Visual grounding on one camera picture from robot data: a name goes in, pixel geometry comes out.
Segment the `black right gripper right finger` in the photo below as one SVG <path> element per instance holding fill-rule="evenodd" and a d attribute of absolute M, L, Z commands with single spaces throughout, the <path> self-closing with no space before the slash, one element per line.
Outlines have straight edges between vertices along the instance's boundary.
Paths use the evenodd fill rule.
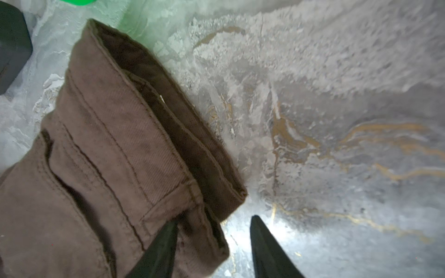
<path fill-rule="evenodd" d="M 304 278 L 258 215 L 251 218 L 250 239 L 256 278 Z"/>

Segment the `dark grey rectangular case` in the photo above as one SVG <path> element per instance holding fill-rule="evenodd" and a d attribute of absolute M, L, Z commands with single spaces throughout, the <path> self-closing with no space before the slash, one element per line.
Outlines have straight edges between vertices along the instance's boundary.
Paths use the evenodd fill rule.
<path fill-rule="evenodd" d="M 5 94 L 32 55 L 23 13 L 1 2 L 1 94 Z"/>

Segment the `green plastic basket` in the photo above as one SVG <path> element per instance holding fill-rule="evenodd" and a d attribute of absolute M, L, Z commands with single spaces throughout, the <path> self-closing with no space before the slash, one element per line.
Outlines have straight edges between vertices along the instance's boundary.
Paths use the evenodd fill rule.
<path fill-rule="evenodd" d="M 85 6 L 96 2 L 96 0 L 62 0 L 62 1 L 75 6 Z"/>

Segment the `brown trousers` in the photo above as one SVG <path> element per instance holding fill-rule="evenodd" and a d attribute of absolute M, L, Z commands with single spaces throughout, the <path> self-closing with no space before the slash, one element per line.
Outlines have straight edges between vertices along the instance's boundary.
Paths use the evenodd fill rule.
<path fill-rule="evenodd" d="M 175 278 L 229 257 L 247 197 L 231 157 L 160 62 L 87 21 L 55 108 L 1 176 L 1 276 L 122 278 L 178 220 Z"/>

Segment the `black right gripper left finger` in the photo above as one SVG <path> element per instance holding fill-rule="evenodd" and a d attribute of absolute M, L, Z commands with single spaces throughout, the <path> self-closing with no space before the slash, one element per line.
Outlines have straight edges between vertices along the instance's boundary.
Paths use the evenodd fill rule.
<path fill-rule="evenodd" d="M 167 222 L 126 278 L 171 278 L 177 236 L 177 221 Z"/>

